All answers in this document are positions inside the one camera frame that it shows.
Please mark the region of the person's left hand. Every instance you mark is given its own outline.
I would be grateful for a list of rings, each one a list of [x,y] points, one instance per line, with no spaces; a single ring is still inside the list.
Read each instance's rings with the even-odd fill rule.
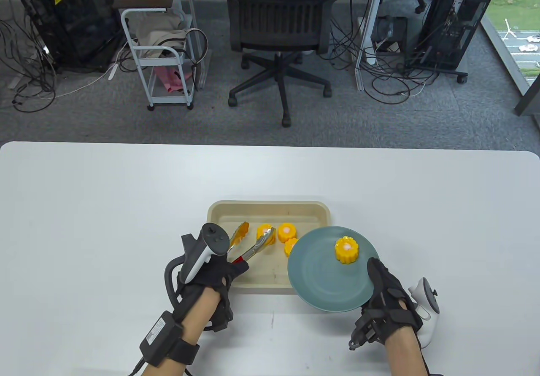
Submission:
[[[195,302],[195,295],[200,297],[200,293],[205,288],[210,288],[220,294],[221,302],[226,310],[231,310],[228,291],[232,282],[249,270],[249,264],[243,259],[229,262],[224,256],[211,256],[209,263],[204,263],[197,272],[193,280],[185,284],[180,291],[181,301],[185,297],[189,301]]]

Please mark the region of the person's right hand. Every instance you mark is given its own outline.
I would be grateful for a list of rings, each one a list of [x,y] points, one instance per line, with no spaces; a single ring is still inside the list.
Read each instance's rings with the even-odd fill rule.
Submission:
[[[400,328],[410,327],[417,334],[424,324],[401,282],[380,259],[371,257],[367,260],[367,273],[374,291],[355,322],[348,344],[351,351],[365,343],[385,344]]]

